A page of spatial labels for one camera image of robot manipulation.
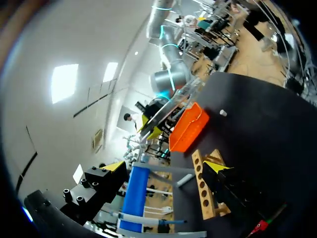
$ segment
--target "orange box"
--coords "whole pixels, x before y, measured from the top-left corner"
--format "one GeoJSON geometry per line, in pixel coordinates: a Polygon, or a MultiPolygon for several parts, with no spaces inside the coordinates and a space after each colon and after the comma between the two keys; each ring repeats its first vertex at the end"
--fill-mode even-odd
{"type": "Polygon", "coordinates": [[[198,103],[194,103],[191,108],[185,109],[174,131],[169,136],[169,150],[185,152],[208,121],[209,116],[198,103]]]}

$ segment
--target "white ceiling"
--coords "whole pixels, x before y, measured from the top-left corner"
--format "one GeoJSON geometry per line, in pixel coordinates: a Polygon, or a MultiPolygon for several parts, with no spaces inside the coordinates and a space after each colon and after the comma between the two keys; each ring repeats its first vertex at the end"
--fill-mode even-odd
{"type": "Polygon", "coordinates": [[[91,153],[91,137],[104,127],[112,106],[121,108],[121,89],[127,87],[147,42],[144,23],[151,5],[151,0],[59,0],[30,22],[2,76],[2,139],[14,181],[34,151],[39,154],[23,182],[22,197],[36,188],[61,192],[74,185],[72,174],[79,163],[85,170],[108,159],[91,153]],[[102,84],[109,62],[119,63],[114,76],[118,98],[108,96],[73,118],[112,91],[114,84],[102,84]],[[53,105],[53,70],[67,64],[78,64],[75,93],[53,105]]]}

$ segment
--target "fluorescent light panel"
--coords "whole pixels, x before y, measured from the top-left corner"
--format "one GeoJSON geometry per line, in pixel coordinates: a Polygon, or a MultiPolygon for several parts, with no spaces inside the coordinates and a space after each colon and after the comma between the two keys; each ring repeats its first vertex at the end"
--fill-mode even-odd
{"type": "Polygon", "coordinates": [[[117,69],[117,67],[118,67],[118,63],[115,63],[115,62],[108,63],[106,71],[105,71],[105,75],[104,75],[104,82],[113,80],[115,70],[117,69]]]}
{"type": "Polygon", "coordinates": [[[79,184],[79,181],[81,179],[81,176],[84,174],[83,168],[81,167],[81,165],[79,164],[74,175],[73,175],[73,179],[75,180],[75,182],[77,184],[79,184]]]}
{"type": "Polygon", "coordinates": [[[70,97],[75,92],[78,64],[68,64],[54,68],[52,75],[52,103],[70,97]]]}

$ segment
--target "black table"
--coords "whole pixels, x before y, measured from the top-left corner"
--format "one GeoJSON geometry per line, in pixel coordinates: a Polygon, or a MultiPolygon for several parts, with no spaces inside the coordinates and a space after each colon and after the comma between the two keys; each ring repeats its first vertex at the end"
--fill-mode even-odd
{"type": "MultiPolygon", "coordinates": [[[[191,154],[219,149],[269,196],[289,204],[279,237],[306,237],[316,225],[317,109],[292,92],[254,78],[213,73],[197,98],[210,121],[186,153],[171,153],[171,165],[193,168],[191,154]],[[227,117],[219,114],[227,112],[227,117]]],[[[173,181],[182,175],[173,175],[173,181]]],[[[232,214],[203,221],[195,179],[173,188],[176,232],[207,231],[208,237],[235,238],[244,229],[232,214]]]]}

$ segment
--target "wire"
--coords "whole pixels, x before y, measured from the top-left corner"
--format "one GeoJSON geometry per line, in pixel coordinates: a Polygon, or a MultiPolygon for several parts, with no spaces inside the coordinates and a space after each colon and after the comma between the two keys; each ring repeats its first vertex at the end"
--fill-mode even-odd
{"type": "MultiPolygon", "coordinates": [[[[295,38],[295,37],[294,37],[294,33],[293,33],[294,29],[293,29],[293,27],[291,27],[291,26],[289,25],[288,19],[283,16],[283,13],[282,13],[281,9],[280,9],[274,2],[273,2],[273,5],[275,6],[275,8],[277,9],[277,11],[281,14],[281,16],[283,17],[283,19],[285,20],[285,22],[286,22],[286,24],[287,24],[287,27],[288,27],[289,31],[291,32],[291,35],[293,36],[293,38],[295,38]]],[[[300,63],[300,65],[301,65],[302,74],[304,74],[303,63],[302,63],[302,58],[301,58],[301,55],[300,55],[300,51],[299,51],[299,46],[298,46],[298,44],[296,44],[296,50],[297,50],[297,55],[298,55],[298,57],[299,57],[299,63],[300,63]]]]}
{"type": "Polygon", "coordinates": [[[261,9],[261,11],[266,15],[266,17],[271,21],[271,23],[273,24],[273,26],[276,28],[278,34],[281,36],[281,39],[282,39],[282,42],[283,42],[283,45],[285,47],[285,52],[286,52],[286,56],[287,56],[287,60],[288,60],[288,68],[287,68],[287,73],[286,73],[286,77],[288,78],[289,77],[289,73],[290,73],[290,59],[289,59],[289,55],[288,55],[288,51],[287,51],[287,47],[286,47],[286,43],[284,41],[284,36],[282,36],[282,33],[280,32],[280,30],[277,28],[277,26],[273,23],[272,19],[268,16],[268,14],[263,10],[263,8],[255,1],[253,0],[253,2],[261,9]]]}

